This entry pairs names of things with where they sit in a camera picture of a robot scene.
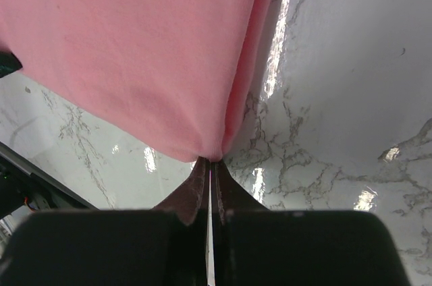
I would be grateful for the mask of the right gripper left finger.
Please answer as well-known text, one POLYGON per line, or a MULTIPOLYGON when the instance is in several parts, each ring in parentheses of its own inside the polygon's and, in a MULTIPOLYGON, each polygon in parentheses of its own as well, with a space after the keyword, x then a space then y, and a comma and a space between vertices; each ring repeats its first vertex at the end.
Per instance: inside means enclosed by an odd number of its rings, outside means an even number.
POLYGON ((2 285, 206 285, 207 159, 149 210, 30 215, 1 258, 2 285))

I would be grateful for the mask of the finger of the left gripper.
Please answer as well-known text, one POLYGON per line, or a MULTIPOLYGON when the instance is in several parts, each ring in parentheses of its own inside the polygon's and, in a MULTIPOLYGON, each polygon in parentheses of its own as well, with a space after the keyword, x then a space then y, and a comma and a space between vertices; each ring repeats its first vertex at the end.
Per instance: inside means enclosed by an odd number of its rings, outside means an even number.
POLYGON ((22 69, 20 60, 9 51, 0 52, 0 78, 4 78, 22 69))

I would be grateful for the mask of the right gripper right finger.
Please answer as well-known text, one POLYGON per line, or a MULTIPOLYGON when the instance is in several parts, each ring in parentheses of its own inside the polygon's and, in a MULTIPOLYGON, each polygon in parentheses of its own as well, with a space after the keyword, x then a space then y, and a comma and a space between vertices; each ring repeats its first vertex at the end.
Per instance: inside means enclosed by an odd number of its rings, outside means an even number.
POLYGON ((357 210, 269 210, 211 164, 217 285, 408 285, 382 221, 357 210))

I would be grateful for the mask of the pink t shirt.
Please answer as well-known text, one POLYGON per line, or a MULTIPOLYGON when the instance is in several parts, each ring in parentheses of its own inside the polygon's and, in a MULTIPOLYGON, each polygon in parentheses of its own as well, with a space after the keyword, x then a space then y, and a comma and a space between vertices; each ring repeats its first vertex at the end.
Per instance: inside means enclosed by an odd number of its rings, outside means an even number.
POLYGON ((1 0, 22 73, 179 161, 242 124, 270 0, 1 0))

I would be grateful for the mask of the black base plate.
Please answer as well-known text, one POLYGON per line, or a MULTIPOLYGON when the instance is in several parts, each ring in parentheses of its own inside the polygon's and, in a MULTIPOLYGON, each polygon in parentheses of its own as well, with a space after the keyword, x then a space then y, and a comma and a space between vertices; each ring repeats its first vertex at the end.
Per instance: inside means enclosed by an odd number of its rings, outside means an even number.
POLYGON ((1 144, 1 218, 23 206, 31 211, 96 208, 14 150, 1 144))

